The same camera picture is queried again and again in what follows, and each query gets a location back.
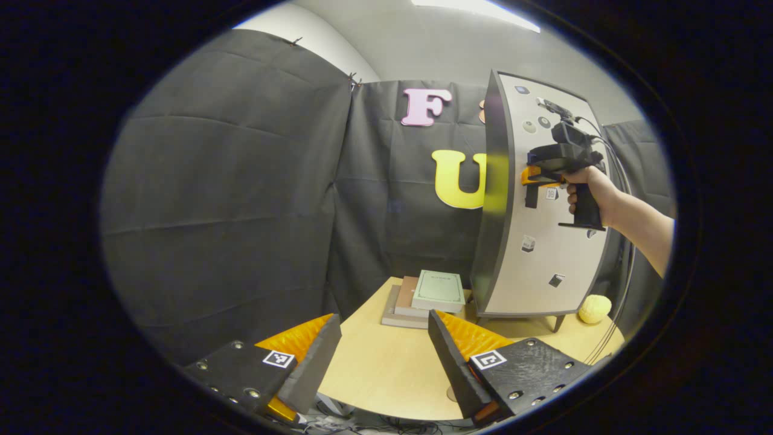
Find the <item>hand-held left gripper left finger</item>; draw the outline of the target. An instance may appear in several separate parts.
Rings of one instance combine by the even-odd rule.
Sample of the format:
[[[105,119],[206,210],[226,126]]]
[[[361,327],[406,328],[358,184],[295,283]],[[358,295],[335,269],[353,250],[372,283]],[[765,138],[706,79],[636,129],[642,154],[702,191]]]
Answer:
[[[340,316],[326,314],[254,344],[230,341],[182,371],[245,414],[303,424],[341,338]]]

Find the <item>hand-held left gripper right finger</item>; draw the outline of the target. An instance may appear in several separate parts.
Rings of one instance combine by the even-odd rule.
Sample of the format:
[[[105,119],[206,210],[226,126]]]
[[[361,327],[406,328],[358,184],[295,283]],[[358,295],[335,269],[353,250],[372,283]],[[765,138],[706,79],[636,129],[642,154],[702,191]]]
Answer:
[[[463,418],[476,427],[528,415],[595,372],[537,338],[513,341],[436,309],[428,334]]]

